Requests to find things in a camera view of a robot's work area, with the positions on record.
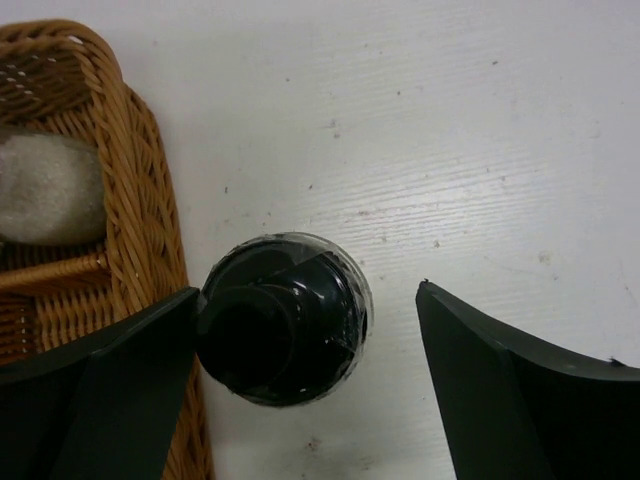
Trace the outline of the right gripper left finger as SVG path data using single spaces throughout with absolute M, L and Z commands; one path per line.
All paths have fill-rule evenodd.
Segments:
M 199 291 L 1 368 L 4 479 L 159 479 L 195 353 Z

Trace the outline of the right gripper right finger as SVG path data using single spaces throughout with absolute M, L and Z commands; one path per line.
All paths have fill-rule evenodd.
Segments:
M 457 478 L 638 478 L 637 368 L 556 346 L 430 281 L 416 307 Z

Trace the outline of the black cap spice bottle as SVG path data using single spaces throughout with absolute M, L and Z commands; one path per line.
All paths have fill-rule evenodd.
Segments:
M 233 394 L 287 408 L 338 388 L 361 359 L 372 324 L 371 289 L 343 248 L 310 233 L 263 235 L 211 269 L 196 352 Z

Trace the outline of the grey lid grinder bottle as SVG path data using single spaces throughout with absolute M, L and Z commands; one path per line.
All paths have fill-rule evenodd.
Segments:
M 74 246 L 106 234 L 97 149 L 62 135 L 1 129 L 1 241 Z

